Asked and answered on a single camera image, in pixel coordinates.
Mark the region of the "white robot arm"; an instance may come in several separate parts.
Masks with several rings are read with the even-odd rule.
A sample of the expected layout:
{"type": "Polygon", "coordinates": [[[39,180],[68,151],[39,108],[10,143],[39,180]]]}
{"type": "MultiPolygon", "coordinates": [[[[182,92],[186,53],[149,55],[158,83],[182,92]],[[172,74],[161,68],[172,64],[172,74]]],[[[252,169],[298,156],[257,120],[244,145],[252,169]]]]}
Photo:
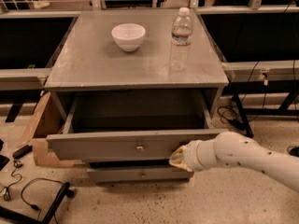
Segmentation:
{"type": "Polygon", "coordinates": [[[269,150],[239,133],[224,132],[214,139],[193,140],[175,150],[169,164],[188,172],[220,167],[248,168],[299,191],[297,157],[269,150]]]}

